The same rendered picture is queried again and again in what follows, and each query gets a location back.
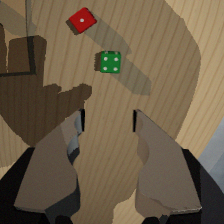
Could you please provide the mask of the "tan flat mat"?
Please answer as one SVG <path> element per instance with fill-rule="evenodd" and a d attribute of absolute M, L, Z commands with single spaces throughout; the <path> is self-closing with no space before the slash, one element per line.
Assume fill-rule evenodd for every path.
<path fill-rule="evenodd" d="M 26 0 L 1 0 L 0 74 L 31 71 Z"/>

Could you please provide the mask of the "red die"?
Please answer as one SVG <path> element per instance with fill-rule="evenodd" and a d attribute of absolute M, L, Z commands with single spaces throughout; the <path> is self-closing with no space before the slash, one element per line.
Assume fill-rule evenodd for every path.
<path fill-rule="evenodd" d="M 69 20 L 79 33 L 83 33 L 97 23 L 95 17 L 86 7 L 83 7 L 81 10 L 72 15 Z"/>

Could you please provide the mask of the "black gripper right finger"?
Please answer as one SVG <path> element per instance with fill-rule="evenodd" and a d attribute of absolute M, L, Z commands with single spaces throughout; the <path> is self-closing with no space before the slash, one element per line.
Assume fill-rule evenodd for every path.
<path fill-rule="evenodd" d="M 224 194 L 188 150 L 183 149 L 141 110 L 133 110 L 139 137 L 135 209 L 159 224 L 224 224 Z"/>

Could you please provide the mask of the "green die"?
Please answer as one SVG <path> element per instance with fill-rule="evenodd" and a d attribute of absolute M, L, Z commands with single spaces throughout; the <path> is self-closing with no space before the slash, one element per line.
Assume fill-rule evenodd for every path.
<path fill-rule="evenodd" d="M 119 51 L 102 51 L 101 73 L 120 73 L 121 53 Z"/>

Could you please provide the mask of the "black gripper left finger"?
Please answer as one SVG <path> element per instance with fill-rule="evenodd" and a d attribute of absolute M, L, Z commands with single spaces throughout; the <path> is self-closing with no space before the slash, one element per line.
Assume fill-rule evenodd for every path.
<path fill-rule="evenodd" d="M 0 180 L 0 224 L 55 224 L 57 216 L 71 219 L 80 209 L 73 163 L 84 127 L 79 108 L 12 165 Z"/>

